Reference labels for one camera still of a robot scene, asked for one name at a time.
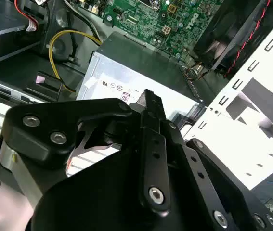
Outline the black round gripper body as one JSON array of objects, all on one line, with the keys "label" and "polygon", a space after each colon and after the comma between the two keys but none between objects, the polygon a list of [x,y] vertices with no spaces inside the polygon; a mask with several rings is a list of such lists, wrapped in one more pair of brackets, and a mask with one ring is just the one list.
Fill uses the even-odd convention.
[{"label": "black round gripper body", "polygon": [[213,231],[216,222],[199,202],[188,178],[167,166],[170,212],[162,218],[141,205],[140,158],[113,154],[57,183],[38,203],[34,231]]}]

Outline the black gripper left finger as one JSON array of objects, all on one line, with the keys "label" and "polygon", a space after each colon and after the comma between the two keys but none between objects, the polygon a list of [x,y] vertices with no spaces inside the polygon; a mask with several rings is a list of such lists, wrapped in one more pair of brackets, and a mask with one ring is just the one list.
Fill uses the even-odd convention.
[{"label": "black gripper left finger", "polygon": [[144,90],[135,105],[118,98],[27,104],[10,108],[0,135],[0,164],[15,177],[32,206],[62,181],[70,160],[113,144],[120,162],[136,157],[140,204],[170,208],[162,100]]}]

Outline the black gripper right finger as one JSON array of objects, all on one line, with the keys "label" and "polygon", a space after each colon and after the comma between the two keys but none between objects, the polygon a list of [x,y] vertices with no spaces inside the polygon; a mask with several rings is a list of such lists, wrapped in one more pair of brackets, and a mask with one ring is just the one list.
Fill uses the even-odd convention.
[{"label": "black gripper right finger", "polygon": [[273,214],[199,139],[185,142],[179,129],[166,119],[160,97],[156,115],[167,150],[188,180],[195,196],[195,231],[273,231]]}]

